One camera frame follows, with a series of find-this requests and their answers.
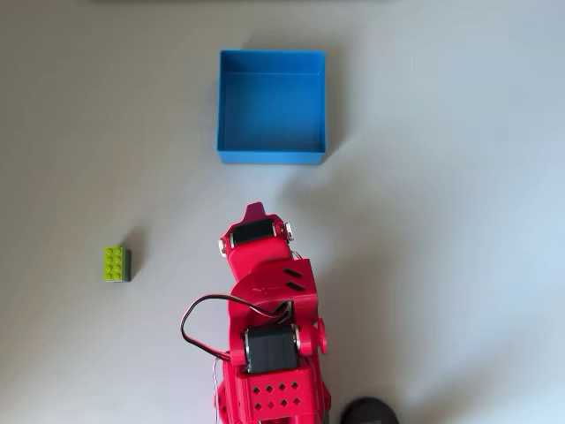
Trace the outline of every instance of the wire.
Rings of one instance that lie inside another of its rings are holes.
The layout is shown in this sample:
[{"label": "wire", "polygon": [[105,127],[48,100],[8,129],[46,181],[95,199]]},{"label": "wire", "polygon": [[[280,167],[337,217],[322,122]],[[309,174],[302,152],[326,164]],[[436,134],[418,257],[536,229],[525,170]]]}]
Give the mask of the wire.
[{"label": "wire", "polygon": [[285,314],[281,318],[277,318],[276,320],[274,320],[272,323],[273,324],[282,324],[283,322],[285,322],[289,318],[290,318],[290,314]]},{"label": "wire", "polygon": [[202,349],[204,352],[210,353],[211,355],[215,356],[216,358],[218,358],[220,360],[226,360],[228,362],[231,361],[231,357],[230,357],[229,352],[218,351],[217,349],[214,349],[214,348],[208,346],[207,344],[203,344],[202,342],[200,342],[200,341],[198,341],[194,338],[189,337],[185,333],[185,322],[186,322],[186,319],[188,318],[188,315],[191,314],[192,310],[200,302],[202,302],[204,300],[208,300],[208,299],[221,299],[221,300],[228,300],[228,301],[231,301],[231,302],[240,303],[242,305],[246,305],[246,306],[250,307],[256,313],[264,315],[267,318],[278,319],[281,316],[283,316],[289,310],[289,302],[283,302],[274,311],[268,311],[267,309],[264,309],[262,307],[258,307],[257,305],[254,305],[253,303],[249,303],[246,300],[243,300],[243,299],[238,298],[236,296],[232,296],[230,294],[207,294],[206,296],[202,296],[201,298],[196,299],[189,306],[189,308],[186,310],[185,315],[183,315],[183,319],[180,322],[180,332],[183,335],[183,339],[186,340],[191,345],[195,345],[196,347]]},{"label": "wire", "polygon": [[215,377],[215,367],[218,365],[218,360],[220,360],[220,358],[216,357],[214,359],[214,365],[212,366],[212,378],[214,378],[215,424],[218,424],[218,410],[220,408],[220,402],[218,402],[218,380]]}]

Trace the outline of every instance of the black object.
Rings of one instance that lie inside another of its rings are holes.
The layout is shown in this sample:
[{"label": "black object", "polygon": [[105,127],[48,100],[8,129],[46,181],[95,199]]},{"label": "black object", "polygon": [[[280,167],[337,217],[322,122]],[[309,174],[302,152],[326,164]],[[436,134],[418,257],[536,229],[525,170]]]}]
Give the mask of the black object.
[{"label": "black object", "polygon": [[353,401],[342,414],[341,424],[398,424],[395,412],[374,397]]},{"label": "black object", "polygon": [[292,327],[276,324],[247,329],[245,356],[250,374],[296,368],[298,358]]},{"label": "black object", "polygon": [[251,221],[250,223],[236,225],[231,235],[233,237],[233,244],[236,246],[239,243],[263,239],[268,236],[274,236],[275,234],[271,220],[269,218],[263,218],[257,221]]}]

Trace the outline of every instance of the lego brick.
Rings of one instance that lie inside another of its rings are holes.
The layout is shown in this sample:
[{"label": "lego brick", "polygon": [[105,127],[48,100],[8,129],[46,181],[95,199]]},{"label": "lego brick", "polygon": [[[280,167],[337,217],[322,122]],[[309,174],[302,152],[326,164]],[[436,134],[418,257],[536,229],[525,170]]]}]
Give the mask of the lego brick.
[{"label": "lego brick", "polygon": [[131,280],[132,253],[123,246],[104,247],[104,281],[126,283]]}]

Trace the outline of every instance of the hole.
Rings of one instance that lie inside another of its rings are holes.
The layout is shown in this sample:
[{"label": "hole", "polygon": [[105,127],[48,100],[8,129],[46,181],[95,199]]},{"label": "hole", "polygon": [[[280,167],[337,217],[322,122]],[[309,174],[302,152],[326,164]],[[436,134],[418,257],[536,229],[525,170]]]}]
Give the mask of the hole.
[{"label": "hole", "polygon": [[292,281],[287,281],[286,286],[291,288],[292,290],[294,290],[296,292],[303,292],[305,290],[304,287],[302,287],[299,284],[293,283]]},{"label": "hole", "polygon": [[294,269],[285,269],[283,271],[284,273],[288,274],[289,276],[294,276],[296,278],[300,278],[302,276],[302,274],[300,274],[299,272],[295,271]]}]

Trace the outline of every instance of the red robot arm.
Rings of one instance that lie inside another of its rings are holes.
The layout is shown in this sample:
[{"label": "red robot arm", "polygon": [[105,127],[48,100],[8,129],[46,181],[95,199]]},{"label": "red robot arm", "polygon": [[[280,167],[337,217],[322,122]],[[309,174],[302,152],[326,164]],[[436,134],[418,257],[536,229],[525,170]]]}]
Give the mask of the red robot arm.
[{"label": "red robot arm", "polygon": [[223,424],[321,424],[329,410],[318,360],[318,347],[326,351],[326,337],[316,285],[310,261],[293,258],[291,239],[290,226],[277,215],[266,215],[261,203],[247,206],[243,220],[220,238],[220,251],[236,279],[231,295],[269,311],[286,304],[282,319],[292,331],[290,354],[296,357],[293,368],[252,372],[247,333],[268,333],[273,318],[229,302],[230,360],[223,360],[216,394]]}]

